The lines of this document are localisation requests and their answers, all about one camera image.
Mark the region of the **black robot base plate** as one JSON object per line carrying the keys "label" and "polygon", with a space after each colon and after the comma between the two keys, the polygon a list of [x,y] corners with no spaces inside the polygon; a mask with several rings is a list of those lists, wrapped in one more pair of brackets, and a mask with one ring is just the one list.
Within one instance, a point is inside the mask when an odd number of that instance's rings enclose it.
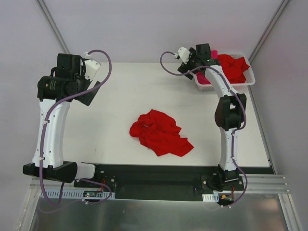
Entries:
{"label": "black robot base plate", "polygon": [[104,192],[111,189],[116,199],[163,201],[201,201],[204,194],[244,190],[241,176],[228,182],[224,176],[218,167],[96,164],[94,177],[74,186],[104,183]]}

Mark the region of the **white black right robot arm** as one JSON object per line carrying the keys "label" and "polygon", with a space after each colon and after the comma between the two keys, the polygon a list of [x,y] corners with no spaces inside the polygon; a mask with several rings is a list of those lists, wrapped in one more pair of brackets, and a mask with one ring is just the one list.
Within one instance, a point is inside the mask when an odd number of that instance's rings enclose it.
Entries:
{"label": "white black right robot arm", "polygon": [[181,47],[175,58],[182,61],[178,72],[189,79],[197,73],[203,74],[219,98],[214,119],[221,134],[221,157],[216,172],[206,184],[219,192],[227,190],[240,180],[236,152],[238,133],[246,125],[246,95],[239,94],[231,85],[220,61],[211,57],[209,44],[189,49]]}

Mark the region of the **white perforated plastic basket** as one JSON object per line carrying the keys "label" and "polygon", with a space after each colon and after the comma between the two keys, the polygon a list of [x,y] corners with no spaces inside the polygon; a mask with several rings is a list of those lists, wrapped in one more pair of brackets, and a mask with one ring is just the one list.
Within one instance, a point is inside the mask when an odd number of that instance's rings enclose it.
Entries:
{"label": "white perforated plastic basket", "polygon": [[240,57],[244,57],[246,63],[250,66],[250,68],[244,72],[244,76],[246,77],[246,82],[242,83],[242,84],[239,84],[239,83],[232,84],[232,86],[235,89],[238,90],[240,88],[243,88],[243,87],[246,87],[246,86],[251,86],[251,85],[255,84],[256,80],[255,80],[255,75],[253,73],[251,64],[249,63],[248,58],[244,54],[238,53],[238,52],[218,52],[218,55],[219,54],[227,54],[227,55],[230,55],[231,57],[233,57],[235,59],[240,58]]}

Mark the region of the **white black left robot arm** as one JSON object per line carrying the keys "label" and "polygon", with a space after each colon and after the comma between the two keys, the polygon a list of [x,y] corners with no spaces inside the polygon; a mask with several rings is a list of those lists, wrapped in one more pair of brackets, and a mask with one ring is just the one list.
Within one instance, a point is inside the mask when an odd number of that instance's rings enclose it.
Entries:
{"label": "white black left robot arm", "polygon": [[71,100],[60,101],[86,91],[100,66],[89,54],[81,57],[60,53],[51,74],[39,80],[37,147],[31,163],[23,166],[23,174],[66,183],[85,179],[91,187],[101,184],[102,176],[95,171],[94,164],[65,161],[63,158],[64,127]]}

